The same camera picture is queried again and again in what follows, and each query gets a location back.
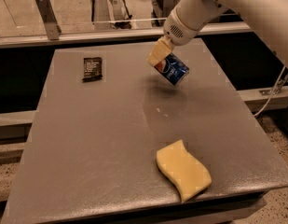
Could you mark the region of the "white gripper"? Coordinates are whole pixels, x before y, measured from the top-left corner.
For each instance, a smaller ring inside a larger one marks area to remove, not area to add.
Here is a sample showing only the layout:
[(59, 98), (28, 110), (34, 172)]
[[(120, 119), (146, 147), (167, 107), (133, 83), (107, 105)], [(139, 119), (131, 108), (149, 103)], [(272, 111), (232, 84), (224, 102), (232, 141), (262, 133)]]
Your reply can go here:
[(164, 35), (152, 48), (147, 61), (156, 66), (174, 49), (190, 42), (209, 19), (209, 9), (197, 6), (176, 6), (164, 23)]

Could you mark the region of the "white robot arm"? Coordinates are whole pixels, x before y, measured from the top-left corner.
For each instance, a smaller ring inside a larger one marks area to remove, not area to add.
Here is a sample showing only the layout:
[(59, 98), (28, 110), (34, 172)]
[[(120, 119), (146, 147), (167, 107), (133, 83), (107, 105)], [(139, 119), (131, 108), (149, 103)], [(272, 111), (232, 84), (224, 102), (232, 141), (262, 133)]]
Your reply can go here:
[(165, 20), (163, 36), (148, 62), (157, 65), (228, 9), (237, 13), (288, 69), (288, 0), (180, 0)]

